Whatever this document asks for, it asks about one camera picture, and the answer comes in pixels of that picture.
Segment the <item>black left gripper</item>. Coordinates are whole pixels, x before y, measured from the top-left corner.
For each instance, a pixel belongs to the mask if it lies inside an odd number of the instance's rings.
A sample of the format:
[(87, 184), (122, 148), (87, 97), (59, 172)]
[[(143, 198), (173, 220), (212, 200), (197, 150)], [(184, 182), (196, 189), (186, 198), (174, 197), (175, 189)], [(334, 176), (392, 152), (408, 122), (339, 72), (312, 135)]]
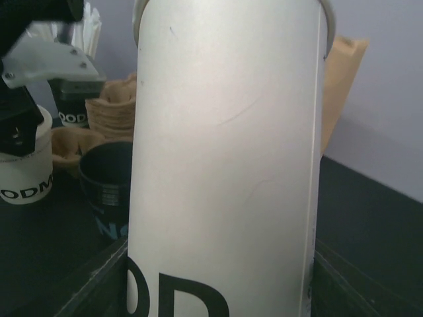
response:
[(26, 87), (1, 88), (1, 153), (24, 157), (35, 150), (44, 117)]

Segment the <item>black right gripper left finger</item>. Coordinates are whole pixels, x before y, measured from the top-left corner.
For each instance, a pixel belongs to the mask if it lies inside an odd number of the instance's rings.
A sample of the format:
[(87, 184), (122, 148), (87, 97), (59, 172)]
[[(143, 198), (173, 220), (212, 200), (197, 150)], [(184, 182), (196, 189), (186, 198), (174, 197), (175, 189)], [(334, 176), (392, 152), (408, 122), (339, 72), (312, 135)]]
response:
[(125, 316), (128, 239), (95, 255), (59, 285), (55, 316)]

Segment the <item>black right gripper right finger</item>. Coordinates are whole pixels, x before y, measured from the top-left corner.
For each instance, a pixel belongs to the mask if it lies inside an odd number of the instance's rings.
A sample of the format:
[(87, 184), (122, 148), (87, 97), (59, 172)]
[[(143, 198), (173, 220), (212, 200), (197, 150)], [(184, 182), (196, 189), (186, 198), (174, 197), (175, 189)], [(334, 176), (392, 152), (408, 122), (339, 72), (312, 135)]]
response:
[(312, 316), (396, 316), (397, 302), (380, 283), (316, 241)]

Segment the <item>brown pulp cup carrier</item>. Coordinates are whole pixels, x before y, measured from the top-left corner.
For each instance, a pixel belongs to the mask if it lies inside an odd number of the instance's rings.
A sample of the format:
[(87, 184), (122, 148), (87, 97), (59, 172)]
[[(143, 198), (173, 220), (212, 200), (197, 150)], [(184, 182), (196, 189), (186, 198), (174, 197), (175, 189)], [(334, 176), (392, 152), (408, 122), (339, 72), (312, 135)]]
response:
[(80, 127), (56, 127), (52, 130), (54, 171), (64, 170), (72, 177), (79, 177), (81, 157), (93, 147), (105, 142), (98, 132)]

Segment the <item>stack of black cup lids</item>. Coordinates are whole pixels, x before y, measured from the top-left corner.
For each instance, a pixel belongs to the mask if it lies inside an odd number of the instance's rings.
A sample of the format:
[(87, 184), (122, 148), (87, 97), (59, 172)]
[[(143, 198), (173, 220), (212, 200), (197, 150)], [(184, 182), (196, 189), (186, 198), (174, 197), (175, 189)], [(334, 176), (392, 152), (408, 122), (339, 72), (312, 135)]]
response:
[(128, 235), (132, 152), (129, 141), (107, 142), (88, 150), (79, 162), (82, 191), (108, 242)]

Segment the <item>brown paper takeout bag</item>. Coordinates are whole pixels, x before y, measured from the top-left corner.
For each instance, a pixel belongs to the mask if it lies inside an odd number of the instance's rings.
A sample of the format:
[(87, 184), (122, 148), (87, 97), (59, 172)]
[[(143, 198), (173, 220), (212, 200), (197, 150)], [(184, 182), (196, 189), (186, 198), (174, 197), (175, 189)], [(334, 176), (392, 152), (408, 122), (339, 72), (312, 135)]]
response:
[(369, 41), (337, 36), (325, 63), (321, 153), (324, 153), (360, 68)]

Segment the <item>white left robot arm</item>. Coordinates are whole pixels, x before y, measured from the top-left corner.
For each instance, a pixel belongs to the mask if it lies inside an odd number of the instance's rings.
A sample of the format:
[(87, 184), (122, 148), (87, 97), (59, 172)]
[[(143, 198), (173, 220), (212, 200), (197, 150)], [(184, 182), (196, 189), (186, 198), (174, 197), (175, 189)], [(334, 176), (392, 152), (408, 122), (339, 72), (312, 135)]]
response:
[[(83, 1), (2, 1), (1, 58), (33, 22), (79, 22)], [(1, 152), (23, 157), (35, 150), (36, 131), (44, 122), (26, 87), (9, 88), (1, 79)]]

